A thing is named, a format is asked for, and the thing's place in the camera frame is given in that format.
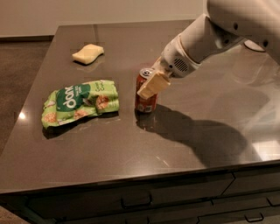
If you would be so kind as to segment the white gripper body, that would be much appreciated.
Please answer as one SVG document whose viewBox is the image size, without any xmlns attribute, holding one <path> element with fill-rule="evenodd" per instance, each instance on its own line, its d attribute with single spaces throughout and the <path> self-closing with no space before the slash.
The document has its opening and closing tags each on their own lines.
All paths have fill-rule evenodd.
<svg viewBox="0 0 280 224">
<path fill-rule="evenodd" d="M 180 36 L 176 36 L 162 51 L 160 66 L 176 78 L 184 78 L 196 71 L 200 63 L 193 61 L 185 52 Z"/>
</svg>

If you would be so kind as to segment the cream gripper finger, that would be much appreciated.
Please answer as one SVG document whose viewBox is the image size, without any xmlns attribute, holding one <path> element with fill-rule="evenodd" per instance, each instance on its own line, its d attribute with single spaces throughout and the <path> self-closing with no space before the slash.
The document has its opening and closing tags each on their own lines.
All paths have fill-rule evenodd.
<svg viewBox="0 0 280 224">
<path fill-rule="evenodd" d="M 164 73 L 153 73 L 152 76 L 136 92 L 141 98 L 147 100 L 153 95 L 165 90 L 171 85 L 169 77 Z"/>
<path fill-rule="evenodd" d="M 158 59 L 154 62 L 154 64 L 151 66 L 151 68 L 152 68 L 152 70 L 153 70 L 154 73 L 159 73 L 159 72 L 162 71 L 162 67 L 161 67 L 160 62 L 161 62 L 161 58 L 158 58 Z"/>
</svg>

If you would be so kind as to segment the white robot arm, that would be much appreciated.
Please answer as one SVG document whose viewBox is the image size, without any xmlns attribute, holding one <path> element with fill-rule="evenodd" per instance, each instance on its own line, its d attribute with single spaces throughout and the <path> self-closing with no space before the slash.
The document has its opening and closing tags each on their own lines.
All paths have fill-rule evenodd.
<svg viewBox="0 0 280 224">
<path fill-rule="evenodd" d="M 280 63 L 280 0 L 206 0 L 206 13 L 166 45 L 137 94 L 152 97 L 170 86 L 171 77 L 186 77 L 245 39 Z"/>
</svg>

